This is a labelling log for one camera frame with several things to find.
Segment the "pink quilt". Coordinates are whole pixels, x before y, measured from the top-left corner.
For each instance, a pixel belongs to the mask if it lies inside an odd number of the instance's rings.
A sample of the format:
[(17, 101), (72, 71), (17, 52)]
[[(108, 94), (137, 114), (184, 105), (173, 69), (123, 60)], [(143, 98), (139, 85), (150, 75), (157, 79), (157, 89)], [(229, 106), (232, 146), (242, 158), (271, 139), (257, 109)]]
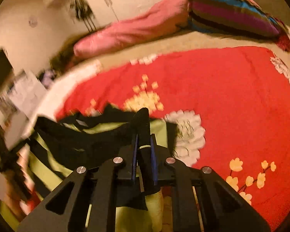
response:
[(89, 59), (174, 34), (187, 25), (188, 0), (161, 0), (137, 17), (80, 39), (73, 51), (75, 57)]

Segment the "red floral blanket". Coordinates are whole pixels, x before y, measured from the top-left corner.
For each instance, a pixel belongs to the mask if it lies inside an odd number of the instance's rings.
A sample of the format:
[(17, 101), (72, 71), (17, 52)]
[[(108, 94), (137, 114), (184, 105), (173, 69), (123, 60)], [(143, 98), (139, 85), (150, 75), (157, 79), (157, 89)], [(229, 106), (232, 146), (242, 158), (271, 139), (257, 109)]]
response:
[(57, 121), (112, 105), (177, 125), (174, 155), (211, 166), (276, 230), (290, 212), (290, 71), (269, 49), (197, 49), (81, 82)]

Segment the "beige bed sheet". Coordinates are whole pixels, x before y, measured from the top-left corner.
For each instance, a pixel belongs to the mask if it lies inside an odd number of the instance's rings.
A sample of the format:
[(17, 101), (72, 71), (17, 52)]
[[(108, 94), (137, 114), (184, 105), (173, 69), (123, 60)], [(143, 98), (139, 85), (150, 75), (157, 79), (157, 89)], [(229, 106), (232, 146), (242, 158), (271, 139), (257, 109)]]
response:
[(290, 53), (280, 49), (275, 43), (246, 37), (220, 34), (203, 34), (201, 32), (180, 32), (171, 37), (138, 44), (121, 51), (96, 57), (104, 70), (122, 66), (132, 59), (140, 59), (151, 54), (165, 54), (204, 48), (227, 48), (240, 46), (257, 46), (273, 51), (290, 70)]

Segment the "round wall clock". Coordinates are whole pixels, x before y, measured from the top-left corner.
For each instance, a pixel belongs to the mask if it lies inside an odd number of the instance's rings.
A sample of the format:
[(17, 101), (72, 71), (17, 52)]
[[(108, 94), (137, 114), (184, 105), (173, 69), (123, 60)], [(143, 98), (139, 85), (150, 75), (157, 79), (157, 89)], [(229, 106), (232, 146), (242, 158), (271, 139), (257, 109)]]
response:
[(28, 24), (31, 28), (35, 28), (38, 25), (38, 19), (34, 16), (31, 16), (28, 20)]

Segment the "brown fur-trimmed coat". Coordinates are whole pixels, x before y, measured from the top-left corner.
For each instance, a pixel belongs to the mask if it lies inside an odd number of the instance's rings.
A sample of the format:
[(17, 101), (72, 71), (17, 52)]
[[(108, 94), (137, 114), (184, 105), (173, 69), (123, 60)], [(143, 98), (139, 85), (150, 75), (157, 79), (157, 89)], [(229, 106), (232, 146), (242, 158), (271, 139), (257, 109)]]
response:
[(83, 62), (85, 60), (84, 58), (77, 57), (74, 54), (74, 45), (90, 34), (91, 33), (88, 32), (68, 37), (59, 51), (49, 60), (51, 68), (60, 74), (64, 74), (69, 69)]

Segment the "black and green striped garment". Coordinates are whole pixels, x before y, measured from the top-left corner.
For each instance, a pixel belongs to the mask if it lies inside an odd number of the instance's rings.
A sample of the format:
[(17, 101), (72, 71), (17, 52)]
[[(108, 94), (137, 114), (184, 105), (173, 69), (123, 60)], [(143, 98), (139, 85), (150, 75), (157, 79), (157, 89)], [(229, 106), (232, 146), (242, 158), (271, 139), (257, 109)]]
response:
[(137, 135), (137, 181), (118, 187), (115, 231), (162, 231), (164, 200), (150, 178), (150, 137), (173, 154), (175, 123), (151, 118), (147, 108), (125, 112), (107, 105), (93, 117), (76, 113), (54, 122), (40, 116), (30, 136), (11, 149), (1, 132), (0, 127), (0, 172), (8, 177), (8, 207), (18, 227), (73, 171), (98, 168)]

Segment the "striped colourful pillow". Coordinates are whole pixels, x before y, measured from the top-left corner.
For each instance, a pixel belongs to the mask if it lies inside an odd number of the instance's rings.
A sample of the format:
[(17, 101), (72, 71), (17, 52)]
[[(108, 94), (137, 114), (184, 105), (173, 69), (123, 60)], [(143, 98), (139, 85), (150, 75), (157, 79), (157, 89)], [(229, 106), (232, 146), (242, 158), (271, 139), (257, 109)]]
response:
[(193, 30), (257, 39), (284, 33), (283, 23), (249, 0), (187, 0)]

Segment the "white drawer chest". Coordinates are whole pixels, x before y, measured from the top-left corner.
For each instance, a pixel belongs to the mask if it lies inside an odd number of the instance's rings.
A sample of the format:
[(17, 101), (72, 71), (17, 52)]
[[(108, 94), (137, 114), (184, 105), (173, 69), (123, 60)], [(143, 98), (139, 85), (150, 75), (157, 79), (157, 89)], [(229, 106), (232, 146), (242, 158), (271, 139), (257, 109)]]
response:
[(10, 75), (0, 89), (0, 124), (18, 112), (30, 118), (47, 92), (30, 71)]

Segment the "hanging bags on hooks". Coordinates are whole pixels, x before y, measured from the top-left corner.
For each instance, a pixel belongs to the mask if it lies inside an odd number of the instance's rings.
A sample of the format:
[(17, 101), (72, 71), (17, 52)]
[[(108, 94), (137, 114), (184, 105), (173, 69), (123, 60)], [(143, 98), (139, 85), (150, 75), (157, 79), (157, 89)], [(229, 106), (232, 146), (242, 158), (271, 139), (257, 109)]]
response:
[(86, 0), (72, 0), (69, 3), (68, 12), (71, 19), (82, 22), (89, 32), (95, 32), (97, 30), (94, 23), (95, 14)]

